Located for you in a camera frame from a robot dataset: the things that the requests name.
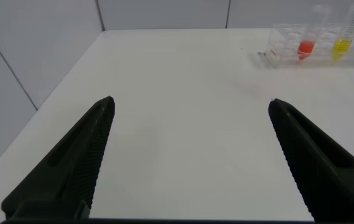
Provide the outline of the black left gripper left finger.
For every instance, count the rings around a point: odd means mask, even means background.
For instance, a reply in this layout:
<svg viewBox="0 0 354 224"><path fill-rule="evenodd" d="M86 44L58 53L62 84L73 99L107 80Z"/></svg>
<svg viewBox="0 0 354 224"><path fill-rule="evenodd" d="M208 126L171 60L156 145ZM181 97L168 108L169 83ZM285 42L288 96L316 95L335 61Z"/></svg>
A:
<svg viewBox="0 0 354 224"><path fill-rule="evenodd" d="M97 101L2 201L6 218L88 218L114 113Z"/></svg>

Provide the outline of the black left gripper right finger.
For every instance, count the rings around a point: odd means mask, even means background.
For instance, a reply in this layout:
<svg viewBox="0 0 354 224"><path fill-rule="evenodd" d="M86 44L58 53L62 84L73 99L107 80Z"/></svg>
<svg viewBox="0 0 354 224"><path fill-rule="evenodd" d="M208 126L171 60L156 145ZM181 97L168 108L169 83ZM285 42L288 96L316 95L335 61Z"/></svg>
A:
<svg viewBox="0 0 354 224"><path fill-rule="evenodd" d="M354 222L354 156L291 104L268 113L290 172L317 222Z"/></svg>

